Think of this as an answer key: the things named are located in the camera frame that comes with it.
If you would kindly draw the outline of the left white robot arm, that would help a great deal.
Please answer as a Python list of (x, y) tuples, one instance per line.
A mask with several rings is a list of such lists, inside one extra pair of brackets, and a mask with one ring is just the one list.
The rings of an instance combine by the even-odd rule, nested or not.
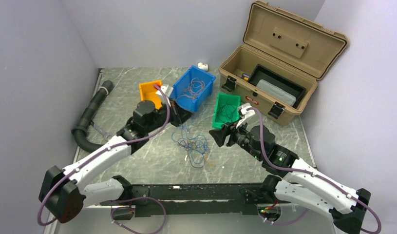
[(107, 143), (63, 169), (53, 166), (46, 171), (38, 196), (40, 210), (46, 207), (55, 220), (66, 223), (83, 208), (98, 202), (115, 200), (120, 205), (127, 204), (132, 197), (132, 186), (122, 176), (113, 176), (98, 184), (90, 182), (116, 162), (141, 149), (168, 123), (178, 127), (192, 115), (173, 99), (160, 109), (156, 109), (152, 101), (139, 102), (126, 125)]

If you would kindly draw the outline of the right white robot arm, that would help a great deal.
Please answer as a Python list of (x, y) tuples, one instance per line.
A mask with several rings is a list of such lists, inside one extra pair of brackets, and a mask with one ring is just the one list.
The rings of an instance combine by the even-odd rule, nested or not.
[(366, 214), (370, 192), (351, 189), (328, 178), (297, 154), (275, 142), (265, 126), (251, 130), (227, 123), (209, 134), (219, 147), (238, 145), (262, 163), (269, 175), (259, 189), (265, 202), (288, 201), (313, 210), (330, 219), (347, 234), (359, 234)]

